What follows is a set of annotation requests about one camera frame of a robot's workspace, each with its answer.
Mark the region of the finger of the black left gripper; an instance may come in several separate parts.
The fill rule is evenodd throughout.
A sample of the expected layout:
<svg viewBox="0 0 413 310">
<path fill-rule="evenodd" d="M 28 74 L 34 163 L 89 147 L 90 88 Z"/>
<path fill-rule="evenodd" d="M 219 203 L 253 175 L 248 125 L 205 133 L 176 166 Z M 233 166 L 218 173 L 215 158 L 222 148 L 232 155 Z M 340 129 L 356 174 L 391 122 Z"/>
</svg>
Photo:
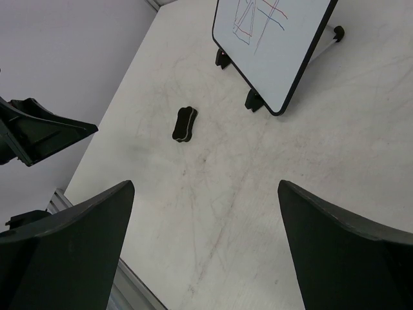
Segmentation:
<svg viewBox="0 0 413 310">
<path fill-rule="evenodd" d="M 1 99 L 1 165 L 16 158 L 33 166 L 97 131 L 94 124 L 51 113 L 34 98 Z"/>
</svg>

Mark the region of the black whiteboard eraser green felt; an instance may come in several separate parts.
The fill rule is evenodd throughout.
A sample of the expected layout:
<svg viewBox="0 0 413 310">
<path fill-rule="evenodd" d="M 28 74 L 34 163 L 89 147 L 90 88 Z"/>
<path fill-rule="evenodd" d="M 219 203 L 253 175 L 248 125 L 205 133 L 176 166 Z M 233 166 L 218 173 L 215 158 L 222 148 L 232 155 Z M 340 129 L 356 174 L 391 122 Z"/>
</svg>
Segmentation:
<svg viewBox="0 0 413 310">
<path fill-rule="evenodd" d="M 192 139 L 192 129 L 197 117 L 197 110 L 193 107 L 180 108 L 177 121 L 172 133 L 172 139 L 177 142 L 189 142 Z"/>
</svg>

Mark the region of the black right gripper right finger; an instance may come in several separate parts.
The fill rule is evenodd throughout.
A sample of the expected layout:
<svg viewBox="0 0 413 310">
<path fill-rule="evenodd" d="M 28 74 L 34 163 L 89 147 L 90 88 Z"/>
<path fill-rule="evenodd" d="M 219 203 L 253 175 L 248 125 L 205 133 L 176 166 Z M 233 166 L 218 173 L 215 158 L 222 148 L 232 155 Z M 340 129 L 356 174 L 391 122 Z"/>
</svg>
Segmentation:
<svg viewBox="0 0 413 310">
<path fill-rule="evenodd" d="M 412 233 L 291 181 L 277 193 L 305 309 L 412 309 Z"/>
</svg>

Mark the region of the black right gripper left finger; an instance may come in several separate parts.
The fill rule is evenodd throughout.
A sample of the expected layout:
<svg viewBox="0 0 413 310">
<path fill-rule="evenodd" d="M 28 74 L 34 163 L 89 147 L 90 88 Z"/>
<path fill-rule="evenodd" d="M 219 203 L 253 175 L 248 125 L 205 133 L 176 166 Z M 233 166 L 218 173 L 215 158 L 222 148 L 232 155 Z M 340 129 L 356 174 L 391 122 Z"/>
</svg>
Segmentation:
<svg viewBox="0 0 413 310">
<path fill-rule="evenodd" d="M 1 309 L 106 309 L 134 194 L 123 181 L 2 232 Z"/>
</svg>

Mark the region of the black-framed small whiteboard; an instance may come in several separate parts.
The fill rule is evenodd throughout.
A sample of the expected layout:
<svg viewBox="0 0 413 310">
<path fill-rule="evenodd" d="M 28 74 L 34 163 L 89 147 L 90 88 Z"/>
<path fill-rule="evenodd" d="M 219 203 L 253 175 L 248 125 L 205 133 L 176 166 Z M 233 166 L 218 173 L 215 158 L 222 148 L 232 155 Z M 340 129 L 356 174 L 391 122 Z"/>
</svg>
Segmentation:
<svg viewBox="0 0 413 310">
<path fill-rule="evenodd" d="M 233 65 L 249 85 L 245 106 L 282 115 L 336 7 L 336 1 L 218 1 L 215 64 Z"/>
</svg>

